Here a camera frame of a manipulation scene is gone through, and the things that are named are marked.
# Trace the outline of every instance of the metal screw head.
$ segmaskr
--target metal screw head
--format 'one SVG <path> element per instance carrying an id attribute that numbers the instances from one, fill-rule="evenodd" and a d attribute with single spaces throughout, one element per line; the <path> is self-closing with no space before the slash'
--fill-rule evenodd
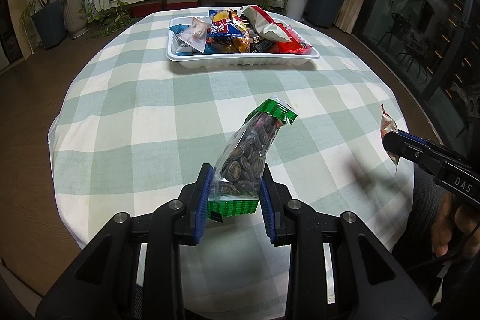
<path id="1" fill-rule="evenodd" d="M 354 223 L 357 221 L 357 215 L 351 211 L 346 211 L 342 216 L 343 219 L 348 223 Z"/>
<path id="2" fill-rule="evenodd" d="M 125 213 L 124 211 L 121 211 L 120 213 L 117 213 L 115 216 L 113 216 L 113 221 L 116 223 L 124 223 L 128 219 L 128 214 Z"/>
<path id="3" fill-rule="evenodd" d="M 183 202 L 179 199 L 173 199 L 169 202 L 169 208 L 173 210 L 178 210 L 183 206 Z"/>
<path id="4" fill-rule="evenodd" d="M 287 202 L 287 206 L 290 209 L 300 209 L 302 206 L 302 201 L 299 201 L 298 199 L 291 199 L 289 202 Z"/>

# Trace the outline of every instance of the white plastic tray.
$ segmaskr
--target white plastic tray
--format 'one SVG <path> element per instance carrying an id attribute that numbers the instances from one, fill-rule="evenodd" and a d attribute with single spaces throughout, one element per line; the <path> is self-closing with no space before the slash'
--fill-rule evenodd
<path id="1" fill-rule="evenodd" d="M 209 16 L 196 16 L 205 22 L 211 22 Z M 173 18 L 170 26 L 178 24 L 191 25 L 191 16 L 181 16 Z M 169 42 L 167 44 L 166 56 L 172 61 L 176 61 L 187 68 L 214 67 L 216 65 L 247 65 L 247 64 L 304 64 L 311 59 L 318 59 L 320 54 L 315 48 L 311 48 L 306 55 L 282 55 L 280 53 L 221 53 L 219 55 L 191 55 L 178 56 L 175 54 L 179 42 L 172 31 L 169 31 Z"/>

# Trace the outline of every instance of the plant pot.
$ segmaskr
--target plant pot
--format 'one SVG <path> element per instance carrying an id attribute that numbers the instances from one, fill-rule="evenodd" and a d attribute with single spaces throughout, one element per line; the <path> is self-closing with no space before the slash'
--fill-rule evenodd
<path id="1" fill-rule="evenodd" d="M 308 0 L 288 0 L 286 3 L 286 15 L 287 17 L 296 21 L 302 21 L 303 12 Z"/>
<path id="2" fill-rule="evenodd" d="M 316 26 L 329 28 L 345 0 L 310 0 L 308 21 Z"/>
<path id="3" fill-rule="evenodd" d="M 63 5 L 63 19 L 71 38 L 76 39 L 88 32 L 87 13 L 83 0 L 66 0 Z"/>
<path id="4" fill-rule="evenodd" d="M 33 23 L 45 49 L 60 44 L 67 36 L 63 22 L 62 6 L 55 1 L 32 15 Z"/>

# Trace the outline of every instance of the red storage box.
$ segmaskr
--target red storage box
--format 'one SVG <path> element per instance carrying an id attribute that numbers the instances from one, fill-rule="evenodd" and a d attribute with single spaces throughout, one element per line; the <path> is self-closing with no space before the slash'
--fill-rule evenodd
<path id="1" fill-rule="evenodd" d="M 156 13 L 157 11 L 162 11 L 162 3 L 148 3 L 148 4 L 140 4 L 138 6 L 131 7 L 131 14 L 134 17 L 141 17 L 141 16 L 149 16 L 152 13 Z"/>
<path id="2" fill-rule="evenodd" d="M 198 0 L 166 0 L 165 10 L 180 10 L 198 7 Z"/>

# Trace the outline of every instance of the checkered tablecloth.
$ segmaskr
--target checkered tablecloth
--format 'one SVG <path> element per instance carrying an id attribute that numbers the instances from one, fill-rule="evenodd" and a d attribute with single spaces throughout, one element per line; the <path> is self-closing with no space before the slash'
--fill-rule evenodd
<path id="1" fill-rule="evenodd" d="M 202 163 L 215 164 L 246 115 L 276 94 L 299 117 L 267 153 L 274 180 L 317 211 L 356 212 L 390 249 L 413 191 L 412 164 L 400 160 L 395 173 L 380 139 L 381 103 L 407 129 L 392 91 L 347 48 L 292 20 L 319 51 L 317 61 L 187 69 L 167 60 L 170 20 L 207 14 L 144 18 L 71 84 L 49 143 L 58 211 L 80 247 L 115 213 L 147 214 L 176 198 Z M 363 189 L 353 172 L 370 184 Z M 213 319 L 281 316 L 289 251 L 270 244 L 259 210 L 209 222 L 197 247 L 181 248 L 185 307 Z"/>

